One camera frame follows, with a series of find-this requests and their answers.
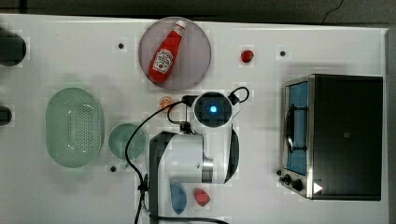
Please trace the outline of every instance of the toaster oven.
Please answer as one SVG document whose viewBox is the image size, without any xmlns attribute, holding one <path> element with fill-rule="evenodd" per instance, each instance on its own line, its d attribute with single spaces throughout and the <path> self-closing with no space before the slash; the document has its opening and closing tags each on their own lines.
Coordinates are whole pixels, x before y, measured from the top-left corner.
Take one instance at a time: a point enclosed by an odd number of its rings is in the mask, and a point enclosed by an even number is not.
<svg viewBox="0 0 396 224">
<path fill-rule="evenodd" d="M 299 78 L 283 104 L 284 187 L 313 200 L 381 199 L 382 77 Z"/>
</svg>

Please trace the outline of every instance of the oven window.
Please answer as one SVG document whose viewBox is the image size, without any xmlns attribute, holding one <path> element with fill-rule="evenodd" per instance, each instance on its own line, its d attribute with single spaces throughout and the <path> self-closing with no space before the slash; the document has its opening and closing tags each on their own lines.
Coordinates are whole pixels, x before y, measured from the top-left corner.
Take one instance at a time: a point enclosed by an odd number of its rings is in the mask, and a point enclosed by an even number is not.
<svg viewBox="0 0 396 224">
<path fill-rule="evenodd" d="M 289 108 L 294 113 L 294 136 L 292 150 L 288 150 L 286 168 L 300 175 L 306 175 L 306 120 L 308 107 L 308 83 L 291 85 L 289 91 Z"/>
</svg>

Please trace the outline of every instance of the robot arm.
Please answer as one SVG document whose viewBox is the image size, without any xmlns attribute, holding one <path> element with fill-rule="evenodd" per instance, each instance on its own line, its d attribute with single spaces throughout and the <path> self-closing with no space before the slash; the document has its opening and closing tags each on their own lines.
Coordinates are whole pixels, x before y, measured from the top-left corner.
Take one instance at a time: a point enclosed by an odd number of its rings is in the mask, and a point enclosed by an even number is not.
<svg viewBox="0 0 396 224">
<path fill-rule="evenodd" d="M 204 139 L 203 183 L 226 182 L 230 159 L 233 118 L 241 106 L 219 92 L 198 96 L 191 106 L 191 129 Z"/>
</svg>

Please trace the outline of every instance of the green bowl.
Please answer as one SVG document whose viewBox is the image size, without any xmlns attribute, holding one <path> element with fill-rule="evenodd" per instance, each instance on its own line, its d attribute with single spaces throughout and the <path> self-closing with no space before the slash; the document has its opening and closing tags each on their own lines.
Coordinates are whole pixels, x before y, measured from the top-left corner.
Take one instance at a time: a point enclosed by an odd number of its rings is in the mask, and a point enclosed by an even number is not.
<svg viewBox="0 0 396 224">
<path fill-rule="evenodd" d="M 129 138 L 136 130 L 137 125 L 132 123 L 124 123 L 113 129 L 110 136 L 108 137 L 108 146 L 113 155 L 121 160 L 125 159 L 125 147 L 128 143 Z M 142 154 L 147 146 L 147 137 L 145 132 L 140 129 L 131 144 L 128 146 L 128 156 L 130 159 L 135 159 Z"/>
</svg>

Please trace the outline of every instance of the white table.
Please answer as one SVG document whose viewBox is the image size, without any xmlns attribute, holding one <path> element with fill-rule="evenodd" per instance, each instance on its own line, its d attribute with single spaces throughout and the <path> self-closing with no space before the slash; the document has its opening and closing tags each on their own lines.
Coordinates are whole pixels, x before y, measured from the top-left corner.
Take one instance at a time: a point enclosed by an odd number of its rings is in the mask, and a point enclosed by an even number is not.
<svg viewBox="0 0 396 224">
<path fill-rule="evenodd" d="M 140 122 L 162 96 L 239 85 L 252 94 L 234 123 L 240 139 L 238 172 L 224 186 L 202 185 L 211 196 L 204 208 L 192 198 L 197 185 L 186 185 L 189 203 L 182 216 L 225 217 L 233 224 L 388 223 L 386 137 L 380 202 L 308 201 L 281 187 L 275 174 L 281 165 L 283 83 L 313 73 L 384 77 L 386 29 L 198 22 L 213 49 L 209 71 L 193 90 L 170 92 L 150 83 L 138 64 L 140 37 L 154 22 L 0 15 L 1 25 L 29 44 L 22 64 L 0 67 L 0 103 L 14 115 L 0 128 L 0 223 L 132 223 L 138 181 L 108 149 L 112 128 Z M 120 42 L 125 49 L 117 48 Z M 244 48 L 255 53 L 249 66 L 239 62 Z M 286 57 L 279 56 L 281 50 Z M 106 140 L 85 169 L 67 170 L 46 150 L 45 110 L 56 91 L 76 86 L 99 100 Z M 177 131 L 164 114 L 145 129 L 151 137 Z M 144 157 L 136 163 L 145 170 Z M 116 173 L 109 172 L 112 165 L 119 167 Z M 145 215 L 142 223 L 149 223 Z"/>
</svg>

